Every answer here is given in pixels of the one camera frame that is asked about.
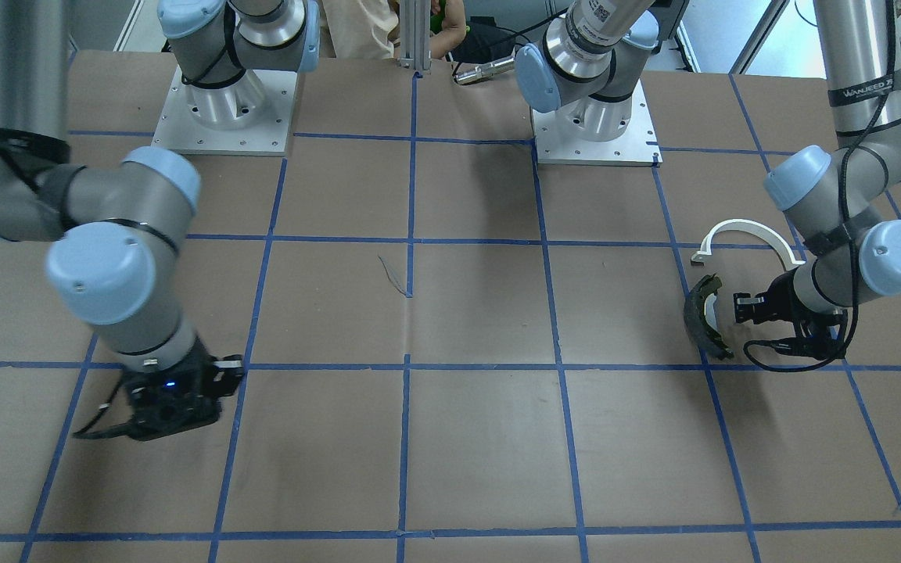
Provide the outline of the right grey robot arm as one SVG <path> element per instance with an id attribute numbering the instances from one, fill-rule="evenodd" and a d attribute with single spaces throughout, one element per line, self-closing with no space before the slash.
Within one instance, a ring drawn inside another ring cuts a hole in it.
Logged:
<path id="1" fill-rule="evenodd" d="M 78 439 L 156 439 L 214 423 L 246 375 L 211 356 L 173 295 L 201 179 L 189 154 L 282 156 L 297 74 L 318 66 L 314 1 L 161 1 L 178 61 L 153 142 L 116 170 L 71 163 L 64 1 L 0 1 L 0 240 L 46 240 L 62 302 L 122 366 L 131 416 Z"/>

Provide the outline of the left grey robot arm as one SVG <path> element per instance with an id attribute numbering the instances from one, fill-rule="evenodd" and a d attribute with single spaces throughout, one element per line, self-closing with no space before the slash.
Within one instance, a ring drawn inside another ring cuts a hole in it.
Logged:
<path id="1" fill-rule="evenodd" d="M 764 188 L 803 238 L 811 260 L 765 292 L 734 296 L 737 323 L 790 323 L 795 334 L 748 341 L 816 367 L 842 359 L 859 307 L 901 293 L 901 220 L 873 200 L 901 182 L 901 54 L 894 1 L 816 1 L 838 148 L 811 145 L 766 176 Z M 543 38 L 515 54 L 533 111 L 623 110 L 655 47 L 647 1 L 576 1 Z"/>

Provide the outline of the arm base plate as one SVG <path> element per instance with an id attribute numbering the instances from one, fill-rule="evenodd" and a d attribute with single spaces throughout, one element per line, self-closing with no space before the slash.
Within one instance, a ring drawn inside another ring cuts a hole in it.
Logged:
<path id="1" fill-rule="evenodd" d="M 617 103 L 581 99 L 554 112 L 530 110 L 537 160 L 557 165 L 653 167 L 660 144 L 641 81 Z"/>
<path id="2" fill-rule="evenodd" d="M 239 82 L 203 89 L 173 75 L 153 145 L 183 156 L 279 156 L 289 149 L 298 74 L 248 70 Z"/>

